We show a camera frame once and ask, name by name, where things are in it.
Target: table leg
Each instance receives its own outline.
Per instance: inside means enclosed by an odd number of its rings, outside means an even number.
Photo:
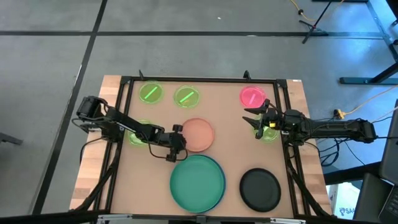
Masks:
[[[9,136],[7,134],[0,133],[0,142],[9,142],[13,144],[20,145],[22,144],[22,140]]]
[[[324,174],[323,177],[325,178],[326,185],[332,185],[362,179],[365,173],[379,176],[380,163],[381,162],[374,162],[365,166],[330,172],[328,174]]]

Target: green petri dish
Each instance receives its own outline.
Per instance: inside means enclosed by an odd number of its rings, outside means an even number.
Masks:
[[[141,101],[149,104],[157,103],[163,98],[163,88],[155,81],[145,82],[139,89],[139,98]]]
[[[181,86],[174,93],[174,102],[181,108],[193,108],[199,103],[199,91],[193,86]]]
[[[225,176],[210,157],[189,156],[175,166],[170,177],[170,191],[176,203],[192,213],[206,212],[221,201]]]
[[[138,120],[141,124],[150,124],[148,120]],[[137,138],[136,134],[132,133],[131,131],[128,132],[129,141],[132,145],[135,146],[146,146],[147,143],[142,142],[139,138]]]
[[[256,135],[257,132],[258,132],[258,130],[253,129],[254,135]],[[277,139],[278,136],[279,136],[279,131],[274,130],[274,129],[266,126],[266,127],[264,127],[264,131],[262,133],[261,141],[272,142],[275,139]]]

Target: concrete floor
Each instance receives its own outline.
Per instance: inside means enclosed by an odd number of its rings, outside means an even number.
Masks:
[[[384,0],[371,0],[380,22],[394,16]],[[0,30],[91,31],[100,0],[0,2]],[[298,1],[308,17],[325,3]],[[106,6],[101,31],[190,30],[303,32],[307,28],[288,0],[113,0]],[[318,25],[332,32],[379,32],[365,4],[344,3]],[[70,97],[89,37],[0,36],[0,131],[24,140],[22,146],[0,144],[0,216],[30,211],[44,164]],[[301,37],[97,37],[77,103],[97,95],[103,75],[241,77],[301,79],[312,118],[327,118],[335,108],[350,111],[387,89],[343,86],[339,77],[372,77],[394,63],[380,38]],[[348,118],[376,119],[394,107],[391,91]],[[386,136],[389,121],[376,125]],[[45,202],[45,213],[67,211],[86,135],[70,126]],[[331,145],[325,141],[320,149]],[[385,141],[348,143],[364,162],[380,161]],[[334,169],[358,166],[345,145]]]

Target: yellow cable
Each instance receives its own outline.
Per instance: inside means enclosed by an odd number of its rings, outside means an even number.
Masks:
[[[394,89],[394,88],[397,88],[397,87],[398,87],[398,85],[393,86],[393,87],[389,88],[389,89],[386,90],[386,91],[382,91],[381,93],[377,94],[376,96],[374,96],[374,97],[372,97],[372,98],[366,100],[363,104],[361,104],[361,105],[355,107],[355,108],[354,108],[352,111],[350,111],[350,112],[341,112],[341,113],[342,113],[343,115],[352,114],[352,113],[354,113],[356,110],[360,109],[360,108],[361,108],[363,105],[365,105],[366,103],[369,103],[371,100],[375,99],[376,97],[381,96],[382,94],[385,94],[385,93],[387,93],[388,91],[390,91],[390,90],[392,90],[392,89]]]
[[[293,3],[293,5],[296,7],[296,9],[299,11],[300,10],[300,8],[299,8],[299,6],[297,5],[297,3],[294,1],[294,0],[290,0],[292,3]],[[307,18],[305,15],[304,15],[304,13],[300,13],[300,15],[302,15],[303,17],[304,17],[304,19],[306,19],[306,20],[308,20],[308,21],[315,21],[315,19],[309,19],[309,18]]]
[[[300,8],[299,8],[299,6],[297,5],[297,3],[296,3],[294,0],[290,0],[290,1],[294,4],[294,6],[296,7],[296,9],[299,11]],[[328,16],[332,15],[332,14],[334,13],[334,11],[335,11],[339,6],[341,6],[341,4],[342,4],[344,1],[345,1],[345,0],[341,0],[341,1],[337,4],[336,7],[334,7],[328,14],[324,15],[323,17],[325,18],[325,17],[328,17]],[[303,12],[300,13],[300,15],[303,16],[304,19],[306,19],[306,20],[308,20],[308,21],[315,21],[315,20],[316,20],[316,19],[309,19],[307,16],[304,15]]]

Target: pink petri dish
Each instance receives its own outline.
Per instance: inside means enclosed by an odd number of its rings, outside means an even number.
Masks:
[[[257,86],[244,87],[239,94],[239,99],[245,108],[258,108],[266,98],[264,90]]]

